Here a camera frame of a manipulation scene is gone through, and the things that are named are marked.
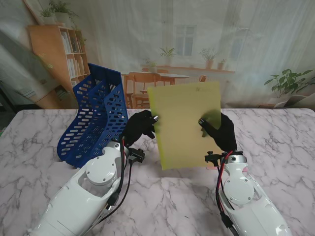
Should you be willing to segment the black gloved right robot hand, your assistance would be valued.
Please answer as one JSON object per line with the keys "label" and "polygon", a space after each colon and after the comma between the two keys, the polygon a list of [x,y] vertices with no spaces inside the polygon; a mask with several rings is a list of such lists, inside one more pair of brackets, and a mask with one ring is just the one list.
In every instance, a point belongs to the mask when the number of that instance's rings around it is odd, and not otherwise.
{"label": "black gloved right robot hand", "polygon": [[224,152],[236,151],[237,143],[233,121],[221,113],[221,126],[216,129],[204,118],[198,121],[202,129],[214,139],[217,146]]}

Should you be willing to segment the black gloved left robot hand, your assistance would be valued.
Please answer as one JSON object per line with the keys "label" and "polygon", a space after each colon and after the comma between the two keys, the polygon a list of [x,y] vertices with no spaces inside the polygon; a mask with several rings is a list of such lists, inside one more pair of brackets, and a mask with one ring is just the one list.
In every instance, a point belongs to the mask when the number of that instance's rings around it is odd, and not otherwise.
{"label": "black gloved left robot hand", "polygon": [[123,141],[125,147],[132,146],[142,135],[146,135],[151,139],[155,138],[154,124],[158,121],[158,116],[152,116],[151,111],[143,110],[135,113],[127,121],[120,140]]}

